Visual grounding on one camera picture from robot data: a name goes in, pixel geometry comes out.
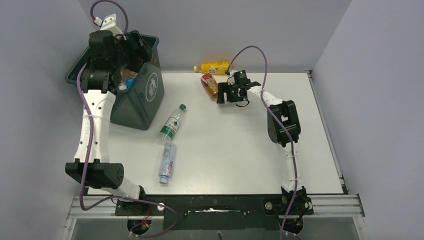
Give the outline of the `red gold tea bottle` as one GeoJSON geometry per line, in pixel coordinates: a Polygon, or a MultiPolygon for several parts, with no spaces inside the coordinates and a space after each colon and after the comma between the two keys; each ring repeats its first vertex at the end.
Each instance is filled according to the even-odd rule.
{"type": "Polygon", "coordinates": [[[215,78],[210,74],[204,74],[200,78],[200,82],[208,95],[211,97],[212,100],[216,101],[218,98],[218,84],[215,80],[215,78]]]}

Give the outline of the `clear bottle blue label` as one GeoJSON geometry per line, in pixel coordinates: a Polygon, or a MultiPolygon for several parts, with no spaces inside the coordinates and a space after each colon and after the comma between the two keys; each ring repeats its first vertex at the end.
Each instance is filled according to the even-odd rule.
{"type": "Polygon", "coordinates": [[[135,80],[134,78],[129,78],[129,79],[126,79],[126,80],[122,80],[120,82],[120,84],[118,85],[118,89],[120,91],[127,91],[132,86],[134,80],[135,80]]]}

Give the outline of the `dark green plastic bin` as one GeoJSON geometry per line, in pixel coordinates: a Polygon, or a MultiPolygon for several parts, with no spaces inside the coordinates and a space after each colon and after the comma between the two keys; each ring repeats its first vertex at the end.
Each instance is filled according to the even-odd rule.
{"type": "Polygon", "coordinates": [[[80,83],[83,93],[98,91],[110,93],[112,101],[110,121],[124,127],[147,130],[154,120],[163,100],[165,89],[158,55],[159,38],[140,34],[152,48],[152,58],[142,64],[131,87],[119,90],[123,80],[121,71],[126,59],[116,36],[109,30],[97,30],[89,35],[88,47],[71,68],[65,80],[70,84],[80,83]]]}

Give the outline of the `green cap water bottle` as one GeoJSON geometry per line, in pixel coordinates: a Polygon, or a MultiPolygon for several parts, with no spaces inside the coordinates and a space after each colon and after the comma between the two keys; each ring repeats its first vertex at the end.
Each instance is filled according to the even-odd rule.
{"type": "Polygon", "coordinates": [[[170,114],[158,133],[158,139],[161,142],[172,141],[184,120],[186,109],[187,107],[185,104],[180,104],[179,107],[170,114]]]}

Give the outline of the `purple label Ganten bottle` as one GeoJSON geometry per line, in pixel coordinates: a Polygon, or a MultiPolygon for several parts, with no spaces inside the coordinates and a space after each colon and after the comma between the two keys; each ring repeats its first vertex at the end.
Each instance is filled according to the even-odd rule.
{"type": "Polygon", "coordinates": [[[167,142],[161,157],[158,171],[159,183],[167,185],[172,177],[174,162],[176,160],[177,146],[174,143],[167,142]]]}

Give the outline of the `orange drink bottle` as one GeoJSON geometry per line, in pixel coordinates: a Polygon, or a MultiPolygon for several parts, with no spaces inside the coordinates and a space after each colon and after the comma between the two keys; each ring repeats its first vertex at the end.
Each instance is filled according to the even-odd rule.
{"type": "Polygon", "coordinates": [[[121,76],[123,80],[135,79],[137,75],[138,75],[137,72],[131,71],[126,68],[121,71],[121,76]]]}

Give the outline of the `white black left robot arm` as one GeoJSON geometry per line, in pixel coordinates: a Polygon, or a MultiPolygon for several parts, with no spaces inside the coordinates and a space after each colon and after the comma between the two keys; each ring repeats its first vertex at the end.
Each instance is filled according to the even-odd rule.
{"type": "Polygon", "coordinates": [[[143,188],[124,176],[121,163],[110,162],[108,139],[122,71],[139,71],[151,59],[151,48],[137,30],[98,30],[89,35],[88,44],[90,54],[76,79],[83,104],[80,140],[65,172],[83,190],[101,189],[126,201],[141,199],[143,188]]]}

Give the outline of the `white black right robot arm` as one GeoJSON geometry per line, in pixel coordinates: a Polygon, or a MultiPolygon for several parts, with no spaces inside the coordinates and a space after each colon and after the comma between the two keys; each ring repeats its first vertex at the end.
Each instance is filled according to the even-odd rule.
{"type": "Polygon", "coordinates": [[[245,70],[227,70],[227,81],[217,84],[217,104],[256,104],[266,111],[267,133],[277,148],[285,155],[281,187],[289,195],[281,199],[282,209],[289,214],[301,207],[295,195],[304,185],[296,162],[296,147],[301,134],[301,125],[295,103],[282,100],[265,90],[265,84],[251,81],[245,70]]]}

